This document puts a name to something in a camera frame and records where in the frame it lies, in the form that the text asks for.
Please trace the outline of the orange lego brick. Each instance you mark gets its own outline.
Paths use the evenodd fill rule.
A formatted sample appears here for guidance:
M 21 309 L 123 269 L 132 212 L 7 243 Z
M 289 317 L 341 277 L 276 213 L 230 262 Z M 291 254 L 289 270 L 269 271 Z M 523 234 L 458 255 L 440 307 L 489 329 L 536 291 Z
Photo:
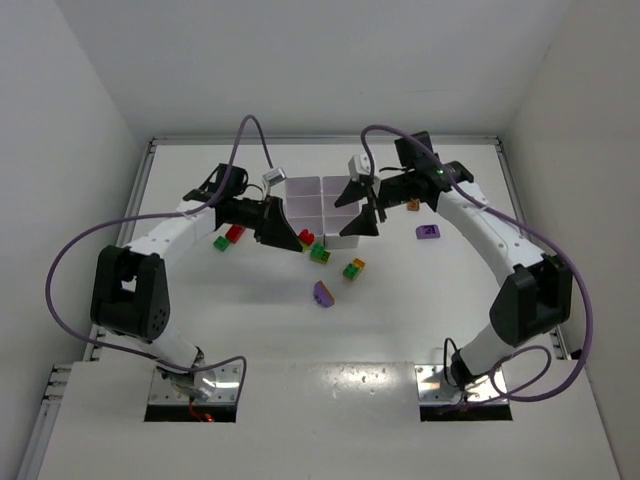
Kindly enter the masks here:
M 418 211 L 420 209 L 420 202 L 412 199 L 406 204 L 406 207 L 410 211 Z

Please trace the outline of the red arch lego brick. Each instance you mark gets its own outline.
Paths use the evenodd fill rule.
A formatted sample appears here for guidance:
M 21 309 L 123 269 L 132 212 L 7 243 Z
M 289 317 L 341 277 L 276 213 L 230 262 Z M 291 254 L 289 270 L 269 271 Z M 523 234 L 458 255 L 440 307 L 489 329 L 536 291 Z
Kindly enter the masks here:
M 308 229 L 303 229 L 298 234 L 300 243 L 309 245 L 309 248 L 315 243 L 315 235 Z

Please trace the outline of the small green lego brick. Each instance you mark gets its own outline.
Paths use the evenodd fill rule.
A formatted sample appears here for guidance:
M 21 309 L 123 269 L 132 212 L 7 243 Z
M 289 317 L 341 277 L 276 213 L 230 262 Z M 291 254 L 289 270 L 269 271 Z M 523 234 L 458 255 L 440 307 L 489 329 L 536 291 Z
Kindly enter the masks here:
M 231 245 L 230 240 L 225 236 L 218 236 L 216 240 L 213 242 L 214 248 L 220 252 L 225 252 L 230 245 Z

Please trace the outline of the green orange lego stack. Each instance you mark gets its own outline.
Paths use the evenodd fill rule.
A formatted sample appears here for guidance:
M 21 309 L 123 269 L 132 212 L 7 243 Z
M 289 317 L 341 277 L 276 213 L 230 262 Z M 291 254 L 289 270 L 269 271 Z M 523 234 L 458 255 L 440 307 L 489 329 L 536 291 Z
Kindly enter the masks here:
M 366 263 L 359 258 L 354 258 L 343 269 L 342 275 L 349 281 L 355 281 L 358 276 L 363 272 L 366 267 Z

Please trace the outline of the green and yellow lego stack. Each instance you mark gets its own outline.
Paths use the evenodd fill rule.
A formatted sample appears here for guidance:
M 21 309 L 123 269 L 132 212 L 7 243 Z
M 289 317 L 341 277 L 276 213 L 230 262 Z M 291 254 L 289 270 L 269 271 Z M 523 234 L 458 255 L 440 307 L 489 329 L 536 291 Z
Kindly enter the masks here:
M 310 248 L 310 259 L 313 262 L 326 265 L 330 259 L 331 252 L 328 251 L 322 244 L 315 243 Z

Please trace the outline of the purple lego brick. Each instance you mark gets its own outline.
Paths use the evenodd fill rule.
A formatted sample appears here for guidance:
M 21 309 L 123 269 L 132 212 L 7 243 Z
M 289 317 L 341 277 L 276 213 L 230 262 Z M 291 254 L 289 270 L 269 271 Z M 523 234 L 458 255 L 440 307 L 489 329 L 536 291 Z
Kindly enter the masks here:
M 437 225 L 420 225 L 415 230 L 418 240 L 437 239 L 441 237 L 440 229 Z

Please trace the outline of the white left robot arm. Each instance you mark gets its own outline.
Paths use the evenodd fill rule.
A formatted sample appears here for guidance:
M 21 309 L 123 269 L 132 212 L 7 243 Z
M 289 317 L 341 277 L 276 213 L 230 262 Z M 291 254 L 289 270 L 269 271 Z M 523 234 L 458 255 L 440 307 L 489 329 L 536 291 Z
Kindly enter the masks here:
M 201 186 L 183 196 L 169 218 L 123 247 L 105 247 L 97 260 L 92 322 L 131 339 L 168 371 L 183 374 L 195 368 L 199 348 L 170 320 L 170 267 L 225 224 L 253 231 L 259 244 L 302 250 L 285 218 L 283 200 L 272 195 L 243 198 L 247 185 L 245 169 L 219 164 Z

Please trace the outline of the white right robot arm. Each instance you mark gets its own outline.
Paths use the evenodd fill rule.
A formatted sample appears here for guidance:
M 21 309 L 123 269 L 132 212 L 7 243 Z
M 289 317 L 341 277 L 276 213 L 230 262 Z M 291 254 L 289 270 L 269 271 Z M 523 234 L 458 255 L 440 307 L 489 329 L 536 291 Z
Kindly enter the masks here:
M 395 176 L 374 175 L 368 153 L 349 160 L 349 182 L 335 204 L 366 203 L 340 234 L 376 236 L 387 209 L 417 200 L 454 226 L 485 261 L 499 291 L 488 325 L 451 358 L 449 377 L 463 388 L 568 319 L 573 275 L 559 256 L 545 253 L 492 213 L 473 174 L 458 161 L 441 162 L 428 133 L 399 138 L 394 144 L 400 161 Z

